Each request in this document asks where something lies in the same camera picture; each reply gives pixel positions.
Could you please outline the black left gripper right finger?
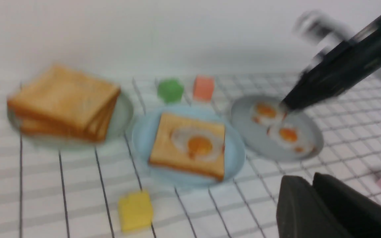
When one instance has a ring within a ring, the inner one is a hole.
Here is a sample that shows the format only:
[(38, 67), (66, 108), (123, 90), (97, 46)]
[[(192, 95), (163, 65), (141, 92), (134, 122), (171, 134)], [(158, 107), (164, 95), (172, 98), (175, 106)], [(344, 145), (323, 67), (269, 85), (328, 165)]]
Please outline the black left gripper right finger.
[(381, 238), (381, 205), (328, 174), (316, 172), (312, 186), (354, 238)]

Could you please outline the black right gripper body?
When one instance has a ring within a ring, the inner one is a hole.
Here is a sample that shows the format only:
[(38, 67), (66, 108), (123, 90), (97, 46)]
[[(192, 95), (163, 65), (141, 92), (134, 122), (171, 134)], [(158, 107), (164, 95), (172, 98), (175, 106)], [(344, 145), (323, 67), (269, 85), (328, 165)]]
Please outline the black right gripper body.
[(321, 61), (301, 73), (294, 88), (283, 99), (289, 111), (303, 110), (321, 101), (339, 96), (372, 72), (372, 47), (340, 43), (329, 52), (319, 52)]

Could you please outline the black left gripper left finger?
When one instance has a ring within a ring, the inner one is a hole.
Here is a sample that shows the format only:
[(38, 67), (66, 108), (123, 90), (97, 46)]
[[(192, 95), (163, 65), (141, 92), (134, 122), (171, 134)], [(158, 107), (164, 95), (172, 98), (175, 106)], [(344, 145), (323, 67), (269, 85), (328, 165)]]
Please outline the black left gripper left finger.
[(276, 222), (280, 238), (352, 238), (313, 187), (298, 176), (281, 179)]

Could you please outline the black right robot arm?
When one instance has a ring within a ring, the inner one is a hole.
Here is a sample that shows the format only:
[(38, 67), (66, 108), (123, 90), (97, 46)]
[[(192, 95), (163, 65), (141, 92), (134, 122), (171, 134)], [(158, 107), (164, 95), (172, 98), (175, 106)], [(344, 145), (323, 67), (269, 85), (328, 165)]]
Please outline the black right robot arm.
[[(301, 72), (282, 101), (288, 112), (335, 98), (381, 68), (381, 15), (354, 36), (317, 11), (295, 29), (316, 42), (333, 35), (338, 44)], [(381, 238), (381, 205), (328, 174), (315, 173), (312, 183), (284, 175), (276, 223), (280, 238)]]

